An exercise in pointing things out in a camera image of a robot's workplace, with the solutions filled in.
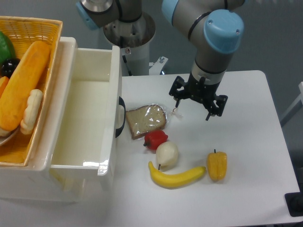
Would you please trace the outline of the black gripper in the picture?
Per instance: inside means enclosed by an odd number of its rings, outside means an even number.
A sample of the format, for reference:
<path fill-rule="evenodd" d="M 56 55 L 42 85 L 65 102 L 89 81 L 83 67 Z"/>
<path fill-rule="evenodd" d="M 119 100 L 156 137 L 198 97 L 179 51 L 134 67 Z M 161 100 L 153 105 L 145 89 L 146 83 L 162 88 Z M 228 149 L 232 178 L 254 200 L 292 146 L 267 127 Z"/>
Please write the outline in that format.
<path fill-rule="evenodd" d="M 216 91 L 220 83 L 210 84 L 210 80 L 206 77 L 201 77 L 196 80 L 194 77 L 189 77 L 185 82 L 181 76 L 177 76 L 170 88 L 169 95 L 176 101 L 175 107 L 183 99 L 187 99 L 187 92 L 190 93 L 190 98 L 204 105 L 208 111 L 206 121 L 211 116 L 221 117 L 228 100 L 226 95 L 217 95 Z"/>

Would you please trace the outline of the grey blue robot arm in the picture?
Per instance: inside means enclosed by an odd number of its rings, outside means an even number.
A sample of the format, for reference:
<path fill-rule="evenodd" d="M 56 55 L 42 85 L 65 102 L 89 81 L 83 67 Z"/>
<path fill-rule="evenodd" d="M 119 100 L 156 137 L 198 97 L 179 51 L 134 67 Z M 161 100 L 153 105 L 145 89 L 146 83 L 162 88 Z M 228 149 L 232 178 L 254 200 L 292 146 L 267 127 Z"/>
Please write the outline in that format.
<path fill-rule="evenodd" d="M 244 23 L 234 12 L 241 5 L 241 0 L 162 2 L 167 21 L 197 49 L 188 81 L 177 77 L 169 91 L 176 102 L 191 99 L 210 117 L 223 114 L 228 97 L 216 91 L 241 42 Z M 76 8 L 88 28 L 102 28 L 105 38 L 120 48 L 126 75 L 148 71 L 149 44 L 156 29 L 140 0 L 80 0 Z"/>

